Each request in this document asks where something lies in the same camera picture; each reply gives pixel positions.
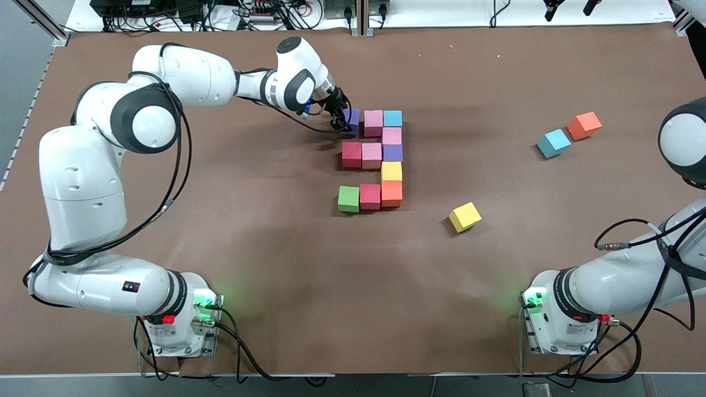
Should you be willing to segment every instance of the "green cube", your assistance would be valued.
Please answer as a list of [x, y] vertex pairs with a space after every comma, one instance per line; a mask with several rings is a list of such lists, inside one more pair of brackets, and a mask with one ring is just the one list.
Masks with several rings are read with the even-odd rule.
[[360, 212], [360, 188], [341, 186], [338, 188], [338, 210], [344, 213]]

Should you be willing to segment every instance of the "orange cube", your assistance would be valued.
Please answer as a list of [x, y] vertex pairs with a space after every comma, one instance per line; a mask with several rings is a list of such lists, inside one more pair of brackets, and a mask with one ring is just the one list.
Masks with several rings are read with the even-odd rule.
[[571, 123], [566, 127], [574, 141], [588, 138], [598, 131], [603, 125], [596, 117], [594, 112], [579, 114], [571, 120]]
[[402, 205], [402, 181], [383, 181], [381, 190], [381, 207], [399, 207]]

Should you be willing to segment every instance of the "black sticker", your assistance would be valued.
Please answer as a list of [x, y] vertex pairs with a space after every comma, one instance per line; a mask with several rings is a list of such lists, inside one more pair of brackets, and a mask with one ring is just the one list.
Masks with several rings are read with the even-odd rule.
[[140, 289], [140, 283], [133, 283], [132, 281], [126, 281], [123, 283], [123, 291], [127, 292], [137, 292]]

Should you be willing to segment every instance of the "block arrangement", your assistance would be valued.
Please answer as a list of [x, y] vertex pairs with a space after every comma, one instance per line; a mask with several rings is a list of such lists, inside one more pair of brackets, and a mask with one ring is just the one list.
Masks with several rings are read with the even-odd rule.
[[363, 114], [364, 137], [380, 138], [381, 142], [344, 142], [342, 165], [350, 169], [379, 170], [381, 183], [341, 186], [338, 208], [342, 212], [379, 211], [402, 205], [402, 111], [366, 110]]
[[571, 142], [568, 138], [566, 138], [566, 135], [564, 135], [564, 131], [561, 131], [560, 129], [544, 134], [542, 139], [537, 144], [546, 158], [552, 158], [555, 155], [560, 155], [570, 145]]
[[579, 114], [566, 126], [574, 141], [588, 138], [603, 126], [594, 112]]
[[478, 213], [476, 206], [473, 203], [468, 203], [451, 211], [448, 216], [453, 224], [456, 233], [461, 233], [464, 230], [471, 228], [481, 221], [481, 214]]
[[351, 127], [350, 131], [341, 131], [341, 135], [358, 136], [358, 127], [360, 125], [360, 109], [343, 109], [343, 118]]
[[[574, 141], [588, 138], [598, 131], [603, 124], [598, 120], [595, 112], [579, 114], [566, 126], [566, 131]], [[564, 131], [558, 129], [548, 134], [544, 134], [537, 146], [542, 151], [545, 158], [552, 158], [561, 154], [571, 145], [571, 141], [566, 138]]]

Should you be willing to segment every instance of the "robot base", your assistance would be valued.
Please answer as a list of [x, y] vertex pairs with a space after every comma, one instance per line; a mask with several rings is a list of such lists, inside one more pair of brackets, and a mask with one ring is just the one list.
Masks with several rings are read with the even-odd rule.
[[[182, 273], [186, 280], [186, 303], [174, 318], [173, 324], [155, 325], [145, 322], [152, 345], [159, 357], [200, 357], [216, 354], [218, 328], [192, 322], [198, 318], [220, 321], [220, 310], [204, 309], [194, 297], [195, 290], [208, 290], [206, 281], [195, 273]], [[222, 295], [215, 296], [214, 306], [221, 307]]]
[[522, 301], [538, 304], [525, 312], [530, 350], [535, 354], [582, 355], [598, 333], [598, 320], [581, 323], [566, 316], [554, 297], [558, 271], [540, 273], [524, 291]]

